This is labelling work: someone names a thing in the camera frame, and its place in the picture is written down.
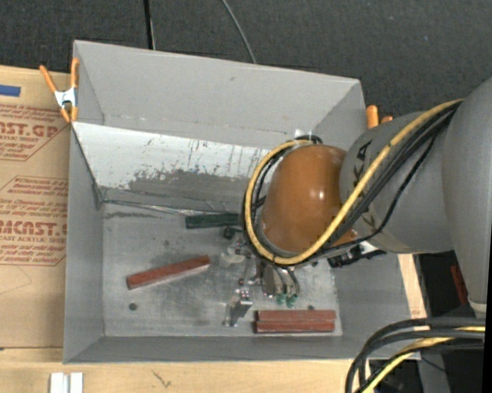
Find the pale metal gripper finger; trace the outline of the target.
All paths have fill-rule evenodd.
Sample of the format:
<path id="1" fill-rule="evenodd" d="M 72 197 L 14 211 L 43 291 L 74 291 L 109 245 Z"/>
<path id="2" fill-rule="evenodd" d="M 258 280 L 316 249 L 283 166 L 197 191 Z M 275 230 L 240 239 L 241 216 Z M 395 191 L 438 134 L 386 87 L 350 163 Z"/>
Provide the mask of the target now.
<path id="1" fill-rule="evenodd" d="M 251 293 L 243 288 L 232 293 L 230 301 L 225 305 L 225 316 L 223 324 L 234 328 L 239 319 L 243 318 L 253 305 Z"/>
<path id="2" fill-rule="evenodd" d="M 234 237 L 221 253 L 220 262 L 225 266 L 246 264 L 251 258 L 251 251 L 243 237 Z"/>

